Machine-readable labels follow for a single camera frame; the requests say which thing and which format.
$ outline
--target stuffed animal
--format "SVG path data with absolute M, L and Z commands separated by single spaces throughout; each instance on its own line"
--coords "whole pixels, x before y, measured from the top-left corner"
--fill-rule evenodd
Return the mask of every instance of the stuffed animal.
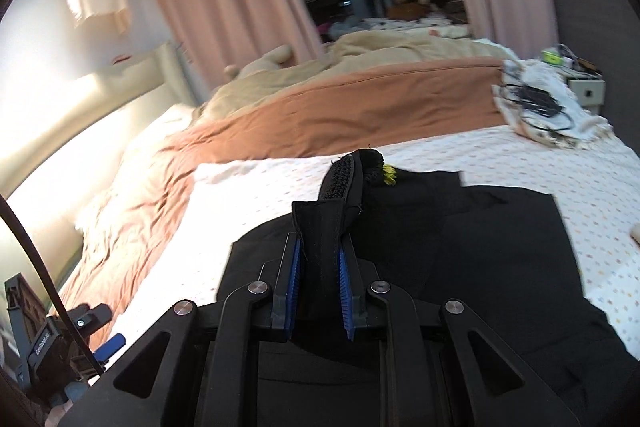
M 250 74 L 258 73 L 258 71 L 281 70 L 284 62 L 287 62 L 293 56 L 293 49 L 288 44 L 278 46 L 276 49 L 265 53 L 262 57 L 247 64 L 240 69 L 232 64 L 225 68 L 225 77 L 227 82 L 231 82 L 236 78 L 244 78 Z
M 417 0 L 417 2 L 394 0 L 394 2 L 396 4 L 386 10 L 386 16 L 400 21 L 418 21 L 432 12 L 435 6 L 431 0 Z

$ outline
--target white bedsheet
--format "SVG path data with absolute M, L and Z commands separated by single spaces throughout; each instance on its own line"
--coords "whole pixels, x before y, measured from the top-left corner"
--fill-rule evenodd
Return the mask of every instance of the white bedsheet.
M 640 221 L 640 160 L 620 140 L 602 140 L 591 150 L 551 150 L 500 126 L 380 152 L 386 162 L 404 169 L 462 171 L 469 185 L 554 194 L 586 296 L 607 312 L 629 352 L 640 357 L 640 248 L 629 236 Z M 214 301 L 231 243 L 290 212 L 291 201 L 316 199 L 337 157 L 199 166 L 180 227 L 112 334 L 123 333 L 130 346 L 176 301 Z

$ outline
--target yellow fabric tag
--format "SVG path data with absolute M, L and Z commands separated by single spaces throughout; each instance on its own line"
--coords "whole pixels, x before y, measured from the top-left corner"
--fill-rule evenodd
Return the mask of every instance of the yellow fabric tag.
M 388 164 L 383 164 L 382 166 L 382 172 L 384 174 L 385 177 L 385 184 L 386 185 L 395 185 L 396 184 L 396 170 Z

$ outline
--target black cable wire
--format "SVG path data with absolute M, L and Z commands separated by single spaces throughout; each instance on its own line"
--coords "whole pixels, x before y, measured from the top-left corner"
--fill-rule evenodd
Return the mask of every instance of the black cable wire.
M 51 280 L 49 271 L 47 271 L 47 267 L 45 266 L 42 257 L 33 244 L 31 237 L 29 237 L 29 234 L 22 226 L 22 223 L 14 214 L 14 211 L 12 211 L 9 203 L 6 202 L 2 195 L 0 195 L 0 217 L 2 217 L 2 220 L 9 227 L 9 230 L 11 230 L 11 232 L 15 235 L 15 238 L 18 240 L 18 243 L 20 243 L 20 246 L 24 250 L 24 253 L 27 254 L 29 261 L 31 261 L 31 264 L 33 264 L 33 267 L 36 269 L 38 277 L 40 277 L 40 280 L 44 285 L 44 289 L 46 289 L 47 294 L 49 294 L 49 298 L 51 299 L 53 306 L 56 308 L 58 315 L 62 319 L 62 322 L 66 326 L 66 329 L 69 331 L 69 334 L 71 334 L 73 340 L 76 342 L 76 344 L 78 344 L 80 351 L 82 351 L 86 359 L 91 363 L 92 367 L 95 369 L 95 372 L 98 373 L 98 375 L 102 375 L 104 373 L 102 366 L 95 359 L 91 349 L 89 349 L 89 346 L 86 345 L 84 339 L 82 338 L 80 333 L 78 333 L 76 325 L 73 323 L 71 317 L 69 317 L 69 314 L 66 312 L 65 305 L 62 303 L 62 299 L 56 291 L 56 286 Z
M 538 89 L 537 87 L 522 84 L 503 84 L 500 86 L 500 94 L 505 100 L 513 102 L 518 106 L 520 119 L 534 129 L 538 129 L 540 131 L 560 132 L 567 131 L 575 125 L 574 119 L 564 111 L 564 107 L 556 102 L 556 99 L 554 99 L 554 97 L 544 89 Z M 568 123 L 565 127 L 540 127 L 531 123 L 530 119 L 527 119 L 525 111 L 539 115 L 543 118 L 553 118 L 561 114 L 567 119 Z

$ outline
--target blue clip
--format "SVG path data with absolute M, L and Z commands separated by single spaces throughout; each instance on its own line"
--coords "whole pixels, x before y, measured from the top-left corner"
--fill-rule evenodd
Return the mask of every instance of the blue clip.
M 95 350 L 94 356 L 99 363 L 107 363 L 109 359 L 121 350 L 127 341 L 122 333 L 116 333 L 108 341 Z

